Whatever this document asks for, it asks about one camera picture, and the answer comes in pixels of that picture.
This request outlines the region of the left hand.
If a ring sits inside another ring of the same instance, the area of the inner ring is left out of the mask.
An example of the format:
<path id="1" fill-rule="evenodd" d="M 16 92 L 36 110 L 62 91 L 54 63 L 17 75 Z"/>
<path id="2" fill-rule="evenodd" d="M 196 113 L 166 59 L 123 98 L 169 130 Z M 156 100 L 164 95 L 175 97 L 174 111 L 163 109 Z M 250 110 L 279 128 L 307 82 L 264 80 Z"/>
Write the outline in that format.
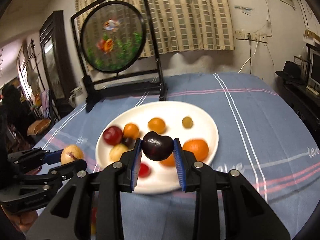
<path id="1" fill-rule="evenodd" d="M 13 226 L 22 233 L 27 233 L 32 225 L 35 223 L 37 218 L 39 217 L 37 211 L 30 211 L 30 212 L 22 212 L 18 214 L 13 214 L 2 207 L 5 215 L 11 221 Z"/>

